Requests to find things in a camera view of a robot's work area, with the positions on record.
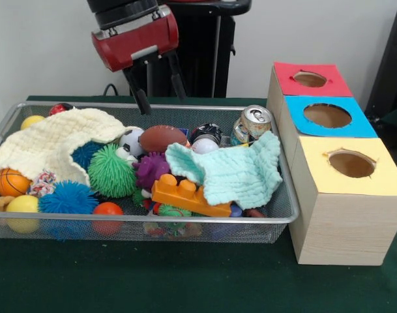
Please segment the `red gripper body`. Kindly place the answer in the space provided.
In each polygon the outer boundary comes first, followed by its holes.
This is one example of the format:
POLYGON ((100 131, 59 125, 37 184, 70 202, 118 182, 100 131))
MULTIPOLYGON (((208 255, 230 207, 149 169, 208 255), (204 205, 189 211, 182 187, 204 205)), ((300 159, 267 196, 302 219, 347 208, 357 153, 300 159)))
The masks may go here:
POLYGON ((92 32, 97 54, 112 72, 130 68, 136 59, 150 53, 160 55, 174 50, 179 43, 175 16, 169 14, 129 31, 111 36, 107 31, 92 32))

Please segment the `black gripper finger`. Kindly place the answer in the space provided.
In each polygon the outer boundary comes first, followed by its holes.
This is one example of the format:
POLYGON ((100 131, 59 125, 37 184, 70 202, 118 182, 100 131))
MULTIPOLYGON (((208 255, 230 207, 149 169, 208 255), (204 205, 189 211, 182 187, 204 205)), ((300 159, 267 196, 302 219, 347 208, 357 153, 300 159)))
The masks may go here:
POLYGON ((175 94, 180 100, 186 98, 186 91, 184 89, 183 78, 181 77, 181 69, 179 67, 179 61, 176 52, 168 52, 168 63, 171 69, 171 82, 174 88, 175 94))
POLYGON ((138 108, 140 109, 140 113, 142 115, 150 115, 151 106, 147 100, 145 91, 139 86, 139 83, 133 73, 133 68, 130 67, 123 69, 123 74, 128 81, 132 95, 138 105, 138 108))

